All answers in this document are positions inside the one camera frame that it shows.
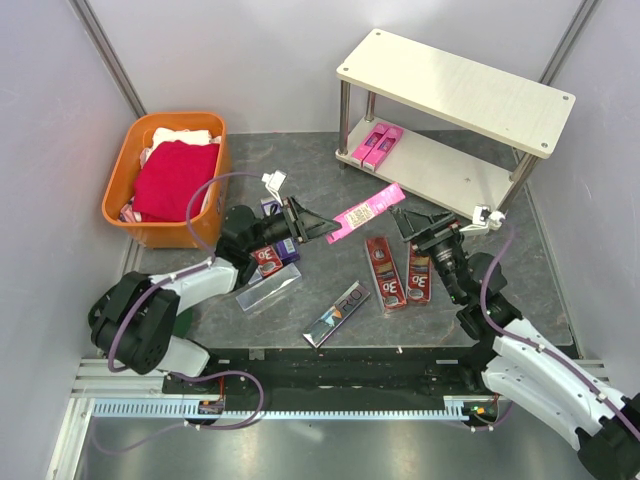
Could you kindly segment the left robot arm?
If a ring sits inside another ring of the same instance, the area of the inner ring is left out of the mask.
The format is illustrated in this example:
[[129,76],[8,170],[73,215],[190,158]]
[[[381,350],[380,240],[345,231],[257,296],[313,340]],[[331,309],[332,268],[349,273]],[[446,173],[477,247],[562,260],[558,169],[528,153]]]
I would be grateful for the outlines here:
[[212,297],[245,286],[257,269],[252,254],[288,238],[307,243],[341,229],[341,224],[304,207],[294,198],[281,211],[262,218],[245,205],[227,211],[212,256],[168,274],[131,271],[93,306],[91,342],[107,354],[113,373],[154,370],[177,373],[198,393],[219,382],[209,351],[174,334],[177,317]]

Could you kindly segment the holographic purple toothpaste box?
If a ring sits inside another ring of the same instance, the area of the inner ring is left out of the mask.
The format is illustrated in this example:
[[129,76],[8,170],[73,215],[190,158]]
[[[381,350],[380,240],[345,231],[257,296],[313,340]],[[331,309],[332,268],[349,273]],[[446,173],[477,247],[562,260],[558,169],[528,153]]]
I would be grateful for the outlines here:
[[370,297],[370,292],[354,282],[318,319],[302,333],[302,338],[319,349],[340,326]]

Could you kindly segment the pink toothpaste box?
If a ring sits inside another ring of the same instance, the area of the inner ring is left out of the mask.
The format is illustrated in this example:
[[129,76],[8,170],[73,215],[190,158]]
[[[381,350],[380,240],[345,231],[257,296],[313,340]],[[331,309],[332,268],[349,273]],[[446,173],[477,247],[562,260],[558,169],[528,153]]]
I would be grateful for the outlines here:
[[390,126],[386,123],[377,123],[371,131],[365,136],[364,140],[358,145],[358,147],[351,154],[351,158],[355,164],[359,167],[363,166],[365,158],[374,149],[376,144],[386,134]]
[[329,244],[345,238],[353,231],[371,221],[390,207],[405,199],[405,194],[397,183],[392,183],[369,199],[345,210],[334,218],[340,228],[326,236]]
[[404,130],[399,127],[390,127],[382,139],[376,144],[363,162],[363,167],[375,172],[399,143]]

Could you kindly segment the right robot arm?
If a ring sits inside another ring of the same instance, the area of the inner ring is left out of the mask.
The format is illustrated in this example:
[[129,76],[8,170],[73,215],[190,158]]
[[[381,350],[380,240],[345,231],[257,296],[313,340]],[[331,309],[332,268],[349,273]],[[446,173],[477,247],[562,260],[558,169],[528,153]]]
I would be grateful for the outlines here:
[[639,398],[588,373],[502,295],[507,281],[500,260],[507,245],[498,255],[465,252],[471,235],[512,231],[505,214],[479,205],[471,224],[462,226],[450,211],[390,212],[410,250],[432,261],[476,342],[458,368],[460,386],[473,394],[487,389],[522,407],[561,436],[592,477],[638,478]]

